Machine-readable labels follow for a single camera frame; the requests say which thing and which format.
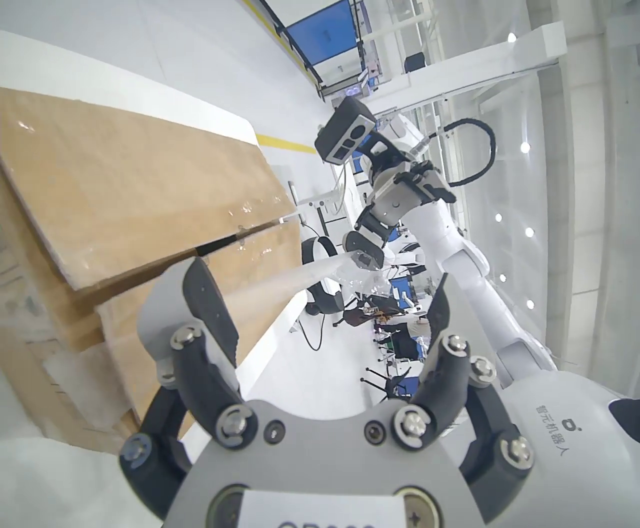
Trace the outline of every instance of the cable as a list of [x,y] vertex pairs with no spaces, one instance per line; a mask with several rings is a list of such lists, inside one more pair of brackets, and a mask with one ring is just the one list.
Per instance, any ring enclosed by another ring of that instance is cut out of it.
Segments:
[[308,223],[301,222],[301,224],[303,226],[305,226],[305,227],[308,227],[311,231],[313,231],[318,236],[318,238],[320,238],[320,236],[321,236],[320,233],[318,231],[316,231],[315,229],[313,229]]
[[338,214],[344,207],[344,197],[347,194],[347,163],[349,162],[345,161],[342,164],[342,197],[340,198],[340,207],[338,207],[338,210],[335,212],[336,214]]
[[311,350],[313,350],[314,352],[318,352],[320,350],[320,347],[322,346],[322,334],[323,334],[323,330],[324,330],[324,320],[326,319],[326,314],[324,314],[322,316],[322,323],[320,323],[320,342],[318,343],[318,348],[314,348],[314,346],[309,342],[309,338],[307,337],[307,333],[305,332],[305,327],[302,326],[302,321],[298,320],[298,323],[300,324],[300,330],[302,330],[302,335],[305,336],[305,340],[307,342],[307,344],[309,345],[309,348]]
[[[467,184],[470,184],[471,182],[476,181],[477,179],[484,176],[495,162],[496,142],[495,142],[495,133],[493,132],[493,129],[484,121],[480,121],[480,119],[473,119],[472,117],[466,117],[464,119],[459,119],[458,121],[454,121],[453,123],[449,123],[447,126],[444,127],[444,131],[449,132],[450,130],[457,128],[460,125],[475,125],[476,127],[481,128],[487,133],[487,135],[489,136],[489,148],[490,148],[489,163],[487,163],[480,172],[476,172],[473,176],[469,176],[468,178],[464,178],[463,180],[460,180],[458,182],[450,183],[449,184],[450,187],[462,187],[463,185],[467,185]],[[434,132],[429,136],[429,139],[432,140],[437,135],[438,133]]]

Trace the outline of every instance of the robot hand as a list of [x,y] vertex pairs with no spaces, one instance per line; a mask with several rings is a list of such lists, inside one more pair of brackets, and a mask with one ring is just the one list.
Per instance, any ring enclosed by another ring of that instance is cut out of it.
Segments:
[[[481,527],[531,471],[532,448],[492,385],[490,348],[453,279],[441,281],[429,310],[433,340],[415,395],[391,391],[388,401],[342,420],[306,420],[242,400],[238,335],[200,259],[172,266],[142,311],[139,334],[163,364],[165,386],[120,464],[166,528],[243,528],[258,518],[276,527],[413,526],[416,518]],[[477,440],[458,468],[438,439],[465,405]],[[177,440],[186,410],[212,437],[193,467]],[[516,448],[524,453],[518,461],[509,457]]]

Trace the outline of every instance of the label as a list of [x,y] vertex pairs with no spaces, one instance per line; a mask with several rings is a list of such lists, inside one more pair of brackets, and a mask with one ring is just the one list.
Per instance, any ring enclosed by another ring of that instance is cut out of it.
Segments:
[[238,528],[398,528],[404,515],[402,497],[247,490]]

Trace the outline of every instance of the metal railing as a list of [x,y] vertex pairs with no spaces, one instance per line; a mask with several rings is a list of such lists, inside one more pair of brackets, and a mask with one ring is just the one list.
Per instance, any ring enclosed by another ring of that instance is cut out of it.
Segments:
[[278,37],[280,38],[282,38],[282,36],[286,37],[287,43],[289,44],[291,49],[294,50],[296,54],[300,57],[300,60],[302,61],[302,64],[305,70],[314,77],[314,79],[316,80],[317,94],[320,98],[322,98],[322,100],[324,100],[324,95],[322,93],[322,89],[324,88],[322,77],[318,75],[318,72],[316,72],[316,69],[314,68],[313,64],[309,62],[309,59],[307,58],[305,53],[302,51],[302,49],[300,48],[298,43],[293,39],[293,37],[289,34],[287,27],[278,18],[278,15],[276,15],[273,9],[271,9],[270,5],[267,2],[265,2],[265,0],[257,0],[257,1],[260,3],[263,9],[267,11],[267,13],[269,14],[269,17],[271,18],[271,22],[273,23],[273,26],[275,28],[275,31]]

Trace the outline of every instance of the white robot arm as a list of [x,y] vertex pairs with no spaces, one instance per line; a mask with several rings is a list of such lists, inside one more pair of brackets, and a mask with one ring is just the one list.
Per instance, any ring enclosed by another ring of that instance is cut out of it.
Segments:
[[[401,152],[411,152],[425,144],[424,136],[402,115],[396,116],[381,133]],[[361,160],[361,165],[377,189],[369,203],[384,203],[388,191],[381,190],[371,162]],[[443,274],[449,273],[465,292],[496,351],[495,364],[503,387],[540,370],[557,370],[548,349],[518,324],[487,281],[490,267],[486,257],[458,232],[443,200],[410,210],[402,222],[424,251],[426,273],[434,283],[438,284]]]

